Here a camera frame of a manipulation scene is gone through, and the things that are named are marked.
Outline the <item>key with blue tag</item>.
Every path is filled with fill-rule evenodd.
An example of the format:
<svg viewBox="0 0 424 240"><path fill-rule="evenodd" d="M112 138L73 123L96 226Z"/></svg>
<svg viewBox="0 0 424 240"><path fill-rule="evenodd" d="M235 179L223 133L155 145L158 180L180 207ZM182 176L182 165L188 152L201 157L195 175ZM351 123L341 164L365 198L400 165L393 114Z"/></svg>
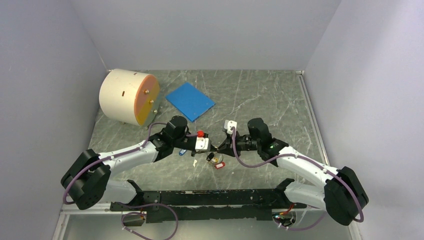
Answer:
<svg viewBox="0 0 424 240"><path fill-rule="evenodd" d="M187 150L185 150L185 149L181 149L180 151L179 151L179 155L180 156L183 156L185 153L187 152Z"/></svg>

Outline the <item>key with red tag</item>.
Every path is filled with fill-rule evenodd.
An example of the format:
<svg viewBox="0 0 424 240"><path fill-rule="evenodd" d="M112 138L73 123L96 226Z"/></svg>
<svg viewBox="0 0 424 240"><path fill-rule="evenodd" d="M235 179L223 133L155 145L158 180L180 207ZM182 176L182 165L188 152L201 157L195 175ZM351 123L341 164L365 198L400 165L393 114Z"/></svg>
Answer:
<svg viewBox="0 0 424 240"><path fill-rule="evenodd" d="M225 167L225 163L224 162L219 162L217 164L214 165L215 169L221 169L223 167Z"/></svg>

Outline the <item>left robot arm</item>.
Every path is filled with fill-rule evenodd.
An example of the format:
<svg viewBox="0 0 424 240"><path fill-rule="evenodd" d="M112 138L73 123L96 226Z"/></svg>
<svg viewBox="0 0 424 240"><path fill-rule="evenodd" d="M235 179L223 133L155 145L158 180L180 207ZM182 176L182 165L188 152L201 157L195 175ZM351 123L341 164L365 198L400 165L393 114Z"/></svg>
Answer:
<svg viewBox="0 0 424 240"><path fill-rule="evenodd" d="M115 175L158 162L174 149L193 155L216 151L207 133L189 131L183 116L176 115L162 126L161 131L149 132L145 140L126 148L102 153L83 151L60 181L65 189L63 204L87 210L99 202L114 202L137 210L146 204L145 193L133 180L113 180Z"/></svg>

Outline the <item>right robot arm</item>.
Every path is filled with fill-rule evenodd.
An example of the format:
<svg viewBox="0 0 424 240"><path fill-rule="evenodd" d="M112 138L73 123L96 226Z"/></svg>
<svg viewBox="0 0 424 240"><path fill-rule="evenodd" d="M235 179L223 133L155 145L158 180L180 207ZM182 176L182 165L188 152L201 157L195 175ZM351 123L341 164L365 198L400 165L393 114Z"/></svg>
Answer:
<svg viewBox="0 0 424 240"><path fill-rule="evenodd" d="M326 211L343 226L365 220L364 208L369 198L353 169L332 167L300 153L288 143L273 137L262 118L248 121L249 133L246 135L240 135L237 126L234 120L224 122L226 139L217 148L217 153L234 157L246 168L272 164L309 182L284 180L275 188L278 206L286 208L291 203L309 205Z"/></svg>

